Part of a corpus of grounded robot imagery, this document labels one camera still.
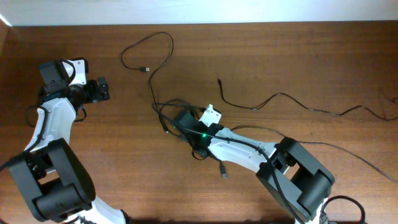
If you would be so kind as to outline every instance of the wooden table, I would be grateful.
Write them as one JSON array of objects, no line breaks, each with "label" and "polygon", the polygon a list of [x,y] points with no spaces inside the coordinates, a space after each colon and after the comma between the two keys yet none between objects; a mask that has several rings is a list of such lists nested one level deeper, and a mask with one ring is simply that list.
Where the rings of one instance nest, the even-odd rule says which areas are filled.
[{"label": "wooden table", "polygon": [[[88,79],[106,77],[111,99],[86,106],[88,117],[72,128],[70,146],[95,183],[96,193],[136,219],[193,222],[290,219],[254,173],[226,163],[220,176],[212,159],[197,161],[190,146],[165,134],[150,107],[148,73],[125,69],[121,51],[147,34],[166,30],[174,55],[154,78],[160,101],[183,98],[213,104],[221,124],[256,124],[303,141],[324,141],[365,157],[398,178],[397,125],[365,110],[344,117],[307,111],[286,97],[258,111],[222,102],[256,105],[283,91],[303,104],[342,112],[366,105],[397,116],[398,106],[381,96],[398,96],[398,22],[310,22],[172,26],[12,27],[0,58],[0,162],[21,152],[33,129],[24,110],[43,85],[38,66],[60,58],[85,57]],[[165,35],[129,51],[131,66],[152,70],[170,49]],[[169,110],[173,115],[177,110]],[[267,131],[237,131],[261,141],[280,141]],[[327,146],[305,146],[336,178],[332,195],[361,202],[368,223],[395,223],[395,183],[347,153]],[[38,223],[8,171],[0,173],[0,217],[8,223]],[[355,220],[348,202],[328,207],[332,220]]]}]

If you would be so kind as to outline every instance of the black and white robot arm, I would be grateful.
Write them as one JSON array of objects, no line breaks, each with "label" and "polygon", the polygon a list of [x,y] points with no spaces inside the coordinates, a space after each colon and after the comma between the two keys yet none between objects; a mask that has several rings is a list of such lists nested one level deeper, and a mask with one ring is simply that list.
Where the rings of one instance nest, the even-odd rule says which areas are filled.
[{"label": "black and white robot arm", "polygon": [[[129,217],[122,210],[110,207],[96,196],[90,175],[69,147],[70,131],[79,108],[85,103],[109,99],[106,80],[87,81],[88,66],[82,58],[47,63],[40,67],[40,72],[45,86],[39,97],[35,131],[25,153],[14,158],[16,162],[9,166],[33,216],[42,222],[68,224],[129,223]],[[318,224],[320,208],[335,181],[330,172],[293,139],[260,142],[233,133],[218,124],[220,119],[221,113],[209,105],[199,120],[183,110],[173,123],[195,154],[234,162],[255,172],[282,207],[287,209],[287,200],[294,208],[294,215],[305,223]],[[191,133],[187,128],[202,135]],[[285,200],[277,190],[264,155],[236,141],[256,146],[272,161]],[[300,168],[289,180],[284,174],[295,164]],[[39,183],[38,180],[54,171],[59,178]]]}]

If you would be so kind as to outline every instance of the brown tabletop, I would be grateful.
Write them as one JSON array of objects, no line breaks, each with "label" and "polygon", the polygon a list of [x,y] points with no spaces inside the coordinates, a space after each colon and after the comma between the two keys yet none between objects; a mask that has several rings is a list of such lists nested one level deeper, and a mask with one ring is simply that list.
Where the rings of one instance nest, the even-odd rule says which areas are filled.
[{"label": "brown tabletop", "polygon": [[[193,222],[267,222],[289,219],[250,170],[226,162],[221,178],[213,159],[197,161],[190,146],[162,130],[151,108],[149,73],[125,69],[128,45],[155,31],[173,35],[174,55],[154,78],[160,101],[183,98],[213,104],[232,128],[255,124],[303,141],[345,147],[398,177],[398,121],[385,122],[359,109],[344,117],[307,111],[286,97],[261,110],[254,106],[277,92],[303,104],[342,112],[366,105],[381,116],[398,115],[398,22],[309,22],[172,26],[12,27],[0,58],[0,162],[21,152],[33,129],[24,110],[43,85],[39,65],[84,57],[87,79],[106,77],[111,99],[86,105],[87,119],[75,123],[70,147],[90,173],[97,195],[140,219]],[[130,50],[131,66],[155,69],[168,54],[164,35]],[[168,110],[169,115],[178,110]],[[274,133],[242,129],[238,134],[280,141]],[[363,204],[368,223],[395,223],[398,188],[353,156],[327,146],[305,146],[336,178],[332,195]],[[6,170],[0,173],[0,217],[8,223],[38,223]],[[344,201],[328,207],[332,220],[355,220],[359,210]]]}]

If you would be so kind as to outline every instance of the white backdrop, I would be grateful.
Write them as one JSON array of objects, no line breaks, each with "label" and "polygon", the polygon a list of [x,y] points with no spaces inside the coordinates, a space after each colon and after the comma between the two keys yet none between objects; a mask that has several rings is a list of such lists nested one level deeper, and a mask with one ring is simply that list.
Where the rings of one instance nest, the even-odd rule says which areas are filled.
[{"label": "white backdrop", "polygon": [[13,26],[397,20],[398,0],[0,0]]}]

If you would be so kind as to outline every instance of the cable plug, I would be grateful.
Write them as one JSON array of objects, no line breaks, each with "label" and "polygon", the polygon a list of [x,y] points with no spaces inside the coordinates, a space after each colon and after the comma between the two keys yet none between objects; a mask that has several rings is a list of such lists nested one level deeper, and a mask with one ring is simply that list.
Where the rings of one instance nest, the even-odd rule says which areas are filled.
[{"label": "cable plug", "polygon": [[149,72],[149,68],[148,67],[139,67],[138,70],[140,70],[142,72]]}]

